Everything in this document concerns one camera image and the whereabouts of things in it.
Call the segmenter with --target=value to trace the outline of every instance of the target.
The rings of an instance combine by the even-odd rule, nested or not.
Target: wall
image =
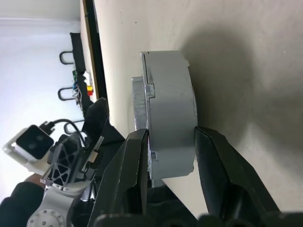
[[[10,0],[1,3],[0,17],[80,20],[78,0]]]
[[[69,32],[77,22],[0,19],[0,147],[22,128],[44,121],[82,119],[74,101],[62,102],[57,90],[72,83],[71,65],[59,53],[71,50]],[[56,140],[63,125],[56,126]],[[0,151],[0,201],[30,173]]]

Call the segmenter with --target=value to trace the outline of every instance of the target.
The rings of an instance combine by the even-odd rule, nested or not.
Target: black cable
[[[78,127],[74,124],[74,122],[72,122],[71,120],[68,120],[68,119],[58,119],[56,121],[53,121],[53,124],[57,124],[57,123],[61,123],[61,122],[67,122],[67,123],[71,124],[72,127],[74,127],[74,129],[76,130],[76,132],[79,133],[80,139],[82,140],[84,146],[86,147],[85,140],[84,140],[83,136],[81,135],[81,132],[78,129]]]

